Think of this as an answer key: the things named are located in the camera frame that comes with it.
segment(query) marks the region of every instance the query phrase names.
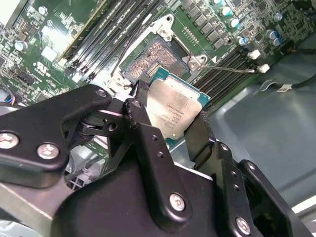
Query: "white connector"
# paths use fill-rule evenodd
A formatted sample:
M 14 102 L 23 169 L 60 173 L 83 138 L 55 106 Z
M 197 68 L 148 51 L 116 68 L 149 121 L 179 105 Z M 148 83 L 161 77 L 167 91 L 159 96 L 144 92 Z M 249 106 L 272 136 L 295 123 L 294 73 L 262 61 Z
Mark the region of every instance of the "white connector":
M 266 73 L 269 69 L 270 69 L 270 67 L 269 67 L 268 64 L 264 64 L 264 65 L 262 65 L 262 66 L 257 67 L 257 70 L 258 70 L 260 73 Z
M 259 58 L 260 55 L 261 55 L 260 51 L 256 49 L 256 50 L 248 53 L 248 58 L 255 60 L 255 59 Z

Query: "capacitor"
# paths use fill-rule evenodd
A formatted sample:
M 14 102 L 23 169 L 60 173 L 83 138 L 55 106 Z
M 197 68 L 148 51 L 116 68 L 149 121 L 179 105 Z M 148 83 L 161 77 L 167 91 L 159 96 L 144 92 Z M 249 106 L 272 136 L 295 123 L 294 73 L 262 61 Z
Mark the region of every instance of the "capacitor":
M 48 15 L 48 10 L 45 6 L 40 6 L 39 7 L 39 13 L 43 16 L 47 16 Z
M 211 0 L 211 3 L 213 5 L 218 5 L 218 4 L 221 4 L 222 3 L 222 0 Z
M 26 43 L 25 41 L 17 41 L 14 44 L 14 48 L 18 51 L 25 51 L 28 49 L 28 43 Z
M 282 16 L 281 13 L 276 13 L 275 14 L 275 17 L 274 17 L 275 21 L 280 21 L 280 20 L 282 20 L 282 18 L 283 18 L 283 16 Z
M 278 37 L 278 33 L 277 31 L 273 31 L 273 30 L 267 30 L 266 31 L 266 37 L 268 39 L 274 40 Z
M 239 20 L 237 18 L 230 19 L 228 22 L 229 28 L 236 28 L 239 25 Z
M 240 46 L 244 46 L 246 44 L 247 40 L 243 37 L 238 36 L 236 38 L 236 43 L 239 44 Z
M 222 8 L 219 10 L 219 14 L 220 14 L 221 16 L 229 16 L 229 15 L 231 15 L 231 13 L 232 13 L 232 10 L 231 10 L 231 8 L 228 7 L 228 6 L 224 6 L 224 7 L 222 7 Z
M 282 40 L 280 38 L 271 39 L 270 44 L 273 46 L 280 46 L 282 44 Z

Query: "silver screw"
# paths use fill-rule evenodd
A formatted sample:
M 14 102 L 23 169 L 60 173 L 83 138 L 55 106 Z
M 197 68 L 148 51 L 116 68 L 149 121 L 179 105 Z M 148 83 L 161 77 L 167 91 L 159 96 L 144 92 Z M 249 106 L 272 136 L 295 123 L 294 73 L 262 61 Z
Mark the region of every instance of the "silver screw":
M 253 166 L 252 163 L 248 162 L 248 166 L 249 166 L 250 169 L 255 170 L 255 167 Z
M 186 207 L 184 200 L 182 199 L 182 197 L 180 197 L 177 194 L 171 194 L 170 195 L 170 204 L 173 207 L 173 209 L 175 209 L 176 211 L 183 211 L 184 208 Z
M 11 149 L 19 144 L 19 138 L 12 133 L 0 133 L 0 148 Z
M 275 14 L 275 21 L 280 21 L 280 20 L 282 20 L 282 18 L 283 18 L 283 16 L 282 16 L 281 13 L 276 13 Z
M 225 151 L 228 151 L 228 147 L 222 143 L 222 148 L 225 150 Z
M 38 147 L 38 156 L 43 159 L 54 159 L 58 155 L 59 149 L 53 144 L 43 144 Z
M 107 97 L 107 94 L 103 90 L 97 90 L 95 93 L 101 97 Z
M 196 62 L 193 62 L 193 61 L 189 62 L 190 68 L 195 68 L 196 66 L 197 66 Z
M 167 31 L 161 30 L 161 31 L 160 31 L 160 36 L 163 37 L 163 38 L 167 37 L 167 36 L 168 36 Z
M 141 107 L 142 107 L 141 103 L 139 103 L 137 100 L 133 100 L 133 101 L 132 101 L 132 104 L 135 105 L 135 106 L 138 107 L 138 108 L 141 108 Z
M 250 235 L 250 227 L 243 218 L 237 217 L 236 224 L 241 232 L 243 232 L 245 235 Z

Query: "wire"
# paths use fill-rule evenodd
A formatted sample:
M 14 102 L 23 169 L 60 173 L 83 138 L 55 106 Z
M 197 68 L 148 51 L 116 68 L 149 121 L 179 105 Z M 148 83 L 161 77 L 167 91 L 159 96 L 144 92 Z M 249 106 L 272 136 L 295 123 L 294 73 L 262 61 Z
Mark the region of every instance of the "wire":
M 202 66 L 202 68 L 210 68 L 210 69 L 215 69 L 215 70 L 222 70 L 222 71 L 230 71 L 234 73 L 255 73 L 256 71 L 254 69 L 234 69 L 234 68 L 224 68 L 224 67 L 216 67 L 216 66 Z
M 2 82 L 2 81 L 0 81 L 0 85 L 11 96 L 10 100 L 6 101 L 6 102 L 8 102 L 8 103 L 13 105 L 14 102 L 15 102 L 15 96 L 14 96 L 12 90 L 10 90 L 10 88 L 6 84 L 4 84 L 4 82 Z
M 136 33 L 132 36 L 132 38 L 130 39 L 130 41 L 127 43 L 127 46 L 125 47 L 124 51 L 121 53 L 121 55 L 118 58 L 117 63 L 115 64 L 112 72 L 111 72 L 111 77 L 113 77 L 114 72 L 116 71 L 116 69 L 118 68 L 120 62 L 122 61 L 124 55 L 126 54 L 126 52 L 128 51 L 128 49 L 130 48 L 130 46 L 135 42 L 136 38 L 138 37 L 138 35 L 140 34 L 140 32 L 144 29 L 147 28 L 149 25 L 151 24 L 151 21 L 149 23 L 143 22 L 140 27 L 138 28 L 138 30 L 136 31 Z

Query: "motherboard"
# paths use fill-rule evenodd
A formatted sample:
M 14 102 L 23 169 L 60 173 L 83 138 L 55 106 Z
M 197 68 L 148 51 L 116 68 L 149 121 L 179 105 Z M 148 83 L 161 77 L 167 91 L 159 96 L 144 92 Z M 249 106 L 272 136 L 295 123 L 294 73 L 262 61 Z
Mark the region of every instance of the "motherboard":
M 23 106 L 87 83 L 129 93 L 163 68 L 209 96 L 204 109 L 212 113 L 315 31 L 315 19 L 290 0 L 21 0 L 19 7 L 0 18 L 0 88 L 10 91 L 6 102 Z M 98 143 L 88 147 L 106 154 Z

